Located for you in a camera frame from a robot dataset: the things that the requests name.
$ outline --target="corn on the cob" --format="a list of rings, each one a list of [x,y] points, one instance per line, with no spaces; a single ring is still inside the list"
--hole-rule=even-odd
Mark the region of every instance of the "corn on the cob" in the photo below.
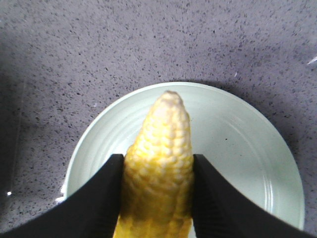
[[[125,156],[114,238],[186,238],[193,182],[189,115],[180,96],[166,91]]]

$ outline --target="speckled countertop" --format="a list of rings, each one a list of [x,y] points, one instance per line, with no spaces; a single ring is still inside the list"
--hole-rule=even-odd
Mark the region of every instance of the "speckled countertop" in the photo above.
[[[110,103],[192,81],[276,126],[317,235],[316,55],[313,0],[0,0],[0,231],[56,205],[78,139]]]

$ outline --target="plate rim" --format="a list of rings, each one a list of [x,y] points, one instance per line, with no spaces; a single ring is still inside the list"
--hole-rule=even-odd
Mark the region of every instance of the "plate rim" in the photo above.
[[[136,89],[132,92],[129,92],[127,94],[125,94],[124,96],[122,96],[121,98],[115,100],[114,102],[112,102],[111,104],[109,104],[107,107],[105,107],[93,120],[92,122],[88,125],[88,127],[85,129],[85,131],[83,132],[83,134],[81,135],[80,139],[78,140],[76,147],[72,153],[72,156],[70,158],[68,167],[67,167],[67,171],[66,171],[66,175],[65,175],[65,180],[63,183],[63,189],[64,189],[64,197],[65,199],[68,198],[70,195],[68,194],[68,184],[69,184],[69,179],[70,179],[70,174],[71,174],[71,170],[77,155],[77,152],[79,150],[79,148],[81,147],[84,139],[86,138],[86,136],[88,135],[88,133],[90,132],[90,130],[95,126],[95,124],[100,120],[100,118],[102,118],[108,111],[110,111],[112,108],[114,108],[116,105],[120,104],[121,102],[125,101],[126,99],[130,98],[131,96],[134,96],[136,94],[142,93],[144,91],[147,90],[151,90],[154,88],[160,88],[160,87],[166,87],[166,86],[189,86],[189,87],[198,87],[198,88],[205,88],[207,90],[211,90],[211,91],[215,91],[217,93],[223,94],[225,96],[229,96],[230,98],[238,101],[239,103],[242,103],[244,106],[248,107],[249,110],[253,111],[258,117],[260,117],[271,129],[273,129],[275,132],[277,132],[278,136],[281,137],[285,148],[287,148],[290,152],[291,157],[293,158],[293,161],[296,165],[295,162],[295,158],[293,153],[291,152],[289,146],[287,145],[287,143],[285,142],[284,138],[281,136],[281,134],[279,133],[279,131],[277,130],[277,128],[268,120],[268,118],[266,118],[259,110],[257,110],[254,106],[252,106],[251,104],[249,104],[248,102],[244,101],[243,99],[239,98],[238,96],[227,92],[225,90],[210,86],[210,85],[206,85],[206,84],[201,84],[201,83],[195,83],[195,82],[182,82],[182,81],[177,81],[177,82],[164,82],[164,83],[157,83],[157,84],[152,84],[152,85],[148,85],[139,89]],[[296,165],[297,168],[297,172],[299,174],[299,178],[300,178],[300,184],[301,184],[301,199],[300,199],[300,210],[299,210],[299,223],[298,223],[298,228],[303,230],[304,229],[304,223],[305,223],[305,197],[304,197],[304,190],[303,190],[303,182],[302,182],[302,178],[300,176],[300,173],[298,171],[298,167]]]

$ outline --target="white speck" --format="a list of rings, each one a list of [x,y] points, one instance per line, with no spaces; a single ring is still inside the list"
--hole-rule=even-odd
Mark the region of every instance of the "white speck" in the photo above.
[[[62,185],[62,187],[61,187],[61,189],[60,189],[60,193],[63,194],[63,195],[66,193],[65,184]]]
[[[313,58],[311,61],[309,61],[308,64],[314,63],[315,61],[317,61],[317,56]]]
[[[61,203],[61,202],[63,202],[65,200],[65,197],[63,196],[63,197],[58,197],[57,199],[55,199],[55,202],[56,203]]]

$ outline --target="ceramic plate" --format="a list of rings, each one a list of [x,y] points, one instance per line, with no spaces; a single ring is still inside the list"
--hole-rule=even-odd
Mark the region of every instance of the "ceramic plate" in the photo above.
[[[125,154],[154,101],[179,93],[191,117],[193,153],[205,157],[244,195],[300,229],[304,195],[294,158],[273,125],[255,108],[223,90],[171,82],[136,90],[107,107],[80,138],[66,174],[66,197],[113,153]]]

